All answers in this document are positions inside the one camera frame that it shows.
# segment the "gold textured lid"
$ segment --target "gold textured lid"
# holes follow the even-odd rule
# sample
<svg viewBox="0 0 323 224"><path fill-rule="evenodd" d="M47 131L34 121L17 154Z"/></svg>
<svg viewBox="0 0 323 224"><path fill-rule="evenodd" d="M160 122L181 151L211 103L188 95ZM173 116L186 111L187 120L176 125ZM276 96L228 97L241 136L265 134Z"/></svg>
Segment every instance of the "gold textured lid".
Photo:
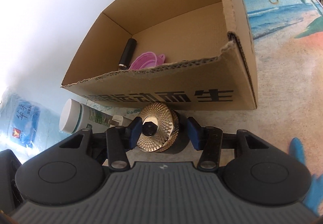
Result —
<svg viewBox="0 0 323 224"><path fill-rule="evenodd" d="M143 132L137 146L147 152L162 152L177 138L179 120L176 113L163 103L144 107L139 116L143 119Z"/></svg>

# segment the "table surface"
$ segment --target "table surface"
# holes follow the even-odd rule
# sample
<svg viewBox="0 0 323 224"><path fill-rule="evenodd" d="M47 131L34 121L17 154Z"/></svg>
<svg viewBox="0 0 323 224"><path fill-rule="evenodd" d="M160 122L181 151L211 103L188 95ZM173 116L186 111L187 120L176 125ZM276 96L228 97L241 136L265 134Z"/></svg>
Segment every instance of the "table surface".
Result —
<svg viewBox="0 0 323 224"><path fill-rule="evenodd" d="M244 0L258 70L258 109L253 111L181 111L202 126L235 133L244 128L287 152L292 138L303 145L312 174L323 173L323 9L317 0ZM139 109L88 105L133 119ZM179 154L127 153L129 161L194 161L201 152L191 144ZM221 163L232 158L222 152Z"/></svg>

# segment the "corrugated cardboard edge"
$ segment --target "corrugated cardboard edge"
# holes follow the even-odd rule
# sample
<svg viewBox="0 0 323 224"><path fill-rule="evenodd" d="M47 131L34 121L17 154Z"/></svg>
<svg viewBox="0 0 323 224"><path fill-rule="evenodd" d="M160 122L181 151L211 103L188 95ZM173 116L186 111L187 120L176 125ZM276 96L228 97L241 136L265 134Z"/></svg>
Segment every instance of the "corrugated cardboard edge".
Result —
<svg viewBox="0 0 323 224"><path fill-rule="evenodd" d="M243 60L243 63L244 63L245 70L246 70L247 75L248 75L248 79L249 79L249 83L250 83L250 86L251 86L253 98L254 98L254 101L255 101L256 108L257 108L258 107L258 99L257 99L256 93L255 93L255 88L253 86L253 81L251 79L250 70L248 68L248 64L247 64L246 57L245 57L245 54L243 52L243 49L242 49L242 46L241 46L241 43L240 43L240 39L239 39L238 35L234 32L235 30L237 30L237 26L236 26L236 16L235 16L235 9L233 7L233 2L232 2L232 0L222 0L222 3L223 3L223 10L224 10L225 21L227 23L227 27L231 27L229 29L232 30L232 31L228 32L228 39L229 39L229 41L235 41L237 46L238 46L239 52L241 54L241 57L242 57L242 60Z"/></svg>
<svg viewBox="0 0 323 224"><path fill-rule="evenodd" d="M226 51L226 50L230 50L230 49L234 49L235 47L238 47L238 44L236 43L236 41L229 41L225 46L223 46L221 48L221 54L222 52ZM61 88L63 89L67 89L73 85L76 84L82 84L82 83L89 83L92 82L94 80L103 80L106 77L109 76L117 76L121 73L128 73L131 76L140 76L143 77L145 75L149 75L151 76L151 74L156 74L156 77L158 76L163 76L165 74L165 72L167 71L172 71L172 72L176 72L176 70L180 71L181 68L194 68L195 66L199 66L199 65L203 65L203 64L207 64L213 61L217 61L221 58L221 54L219 56L215 56L215 57L211 57L211 58L202 58L202 59L197 59L197 60L191 60L191 61L181 61L179 63L172 63L172 64L164 64L164 65L160 65L157 66L155 68L146 68L146 69L141 69L141 70L122 70L122 71L113 71L113 72L109 72L97 77L93 77L93 78L89 78L89 79L85 79L73 84L69 84L69 85L62 85Z"/></svg>

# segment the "white bottle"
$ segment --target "white bottle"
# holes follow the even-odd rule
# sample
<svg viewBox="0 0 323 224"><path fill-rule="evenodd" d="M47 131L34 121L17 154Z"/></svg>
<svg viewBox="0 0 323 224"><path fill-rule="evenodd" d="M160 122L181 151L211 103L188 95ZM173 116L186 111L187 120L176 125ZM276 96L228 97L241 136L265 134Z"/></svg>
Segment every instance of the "white bottle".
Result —
<svg viewBox="0 0 323 224"><path fill-rule="evenodd" d="M90 128L93 133L105 132L109 127L112 116L69 99L59 120L59 129L67 133L75 133L82 128Z"/></svg>

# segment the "black tube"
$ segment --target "black tube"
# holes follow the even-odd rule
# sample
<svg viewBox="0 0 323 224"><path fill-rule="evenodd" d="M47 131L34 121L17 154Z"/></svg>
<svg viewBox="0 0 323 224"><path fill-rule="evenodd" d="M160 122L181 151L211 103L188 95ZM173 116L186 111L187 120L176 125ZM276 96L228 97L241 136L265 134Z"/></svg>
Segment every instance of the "black tube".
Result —
<svg viewBox="0 0 323 224"><path fill-rule="evenodd" d="M126 70L130 66L130 61L135 51L137 41L133 38L129 38L128 42L122 52L122 56L119 61L118 70Z"/></svg>

